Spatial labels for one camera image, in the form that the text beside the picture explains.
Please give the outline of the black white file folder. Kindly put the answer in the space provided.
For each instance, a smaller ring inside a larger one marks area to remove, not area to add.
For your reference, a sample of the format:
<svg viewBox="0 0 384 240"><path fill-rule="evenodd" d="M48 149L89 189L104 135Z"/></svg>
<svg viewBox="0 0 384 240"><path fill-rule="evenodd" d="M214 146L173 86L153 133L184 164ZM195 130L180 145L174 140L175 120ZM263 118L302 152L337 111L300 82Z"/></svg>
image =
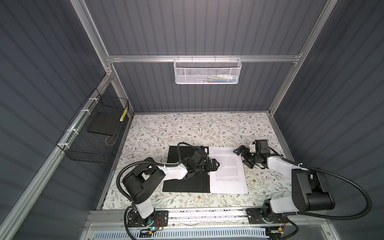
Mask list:
<svg viewBox="0 0 384 240"><path fill-rule="evenodd" d="M199 147L204 150L209 159L209 147ZM178 167L163 169L166 176L164 178L163 192L180 192L180 193L210 193L210 172L188 174L187 168L183 164L183 159L191 157L195 149L187 146L177 147L170 146L168 153L168 163L177 163L179 160L178 152L182 157L182 163Z"/></svg>

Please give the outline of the printed paper sheet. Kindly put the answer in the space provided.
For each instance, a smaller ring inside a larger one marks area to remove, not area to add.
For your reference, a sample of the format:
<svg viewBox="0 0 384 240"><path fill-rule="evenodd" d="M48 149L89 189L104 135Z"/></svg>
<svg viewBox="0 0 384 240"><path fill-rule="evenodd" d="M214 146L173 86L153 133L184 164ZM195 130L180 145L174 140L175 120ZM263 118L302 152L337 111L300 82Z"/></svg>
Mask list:
<svg viewBox="0 0 384 240"><path fill-rule="evenodd" d="M210 193L248 194L242 157L234 153L236 147L209 147L210 158L219 164L217 171L210 172Z"/></svg>

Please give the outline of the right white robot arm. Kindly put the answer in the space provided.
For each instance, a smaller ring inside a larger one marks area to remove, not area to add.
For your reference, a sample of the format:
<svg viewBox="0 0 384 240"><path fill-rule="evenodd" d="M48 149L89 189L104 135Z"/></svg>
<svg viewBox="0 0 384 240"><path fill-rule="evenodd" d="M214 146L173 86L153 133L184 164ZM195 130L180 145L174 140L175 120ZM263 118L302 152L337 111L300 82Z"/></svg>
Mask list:
<svg viewBox="0 0 384 240"><path fill-rule="evenodd" d="M291 195L268 199L262 205L261 217L273 223L283 214L332 210L335 201L324 173L300 167L271 148L267 140L255 140L248 147L242 145L233 153L253 168L261 164L291 180Z"/></svg>

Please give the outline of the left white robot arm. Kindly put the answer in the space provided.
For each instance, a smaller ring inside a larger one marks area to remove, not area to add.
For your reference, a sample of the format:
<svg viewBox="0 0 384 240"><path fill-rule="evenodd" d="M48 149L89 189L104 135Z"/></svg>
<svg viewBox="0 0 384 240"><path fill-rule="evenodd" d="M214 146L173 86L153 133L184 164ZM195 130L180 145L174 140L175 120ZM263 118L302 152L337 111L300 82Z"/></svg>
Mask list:
<svg viewBox="0 0 384 240"><path fill-rule="evenodd" d="M219 169L220 163L209 157L207 147L188 145L170 146L165 164L151 157L129 164L116 180L119 192L131 202L126 221L130 227L152 227L155 220L164 221L167 212L157 212L150 200L159 185L164 192L209 193L209 174Z"/></svg>

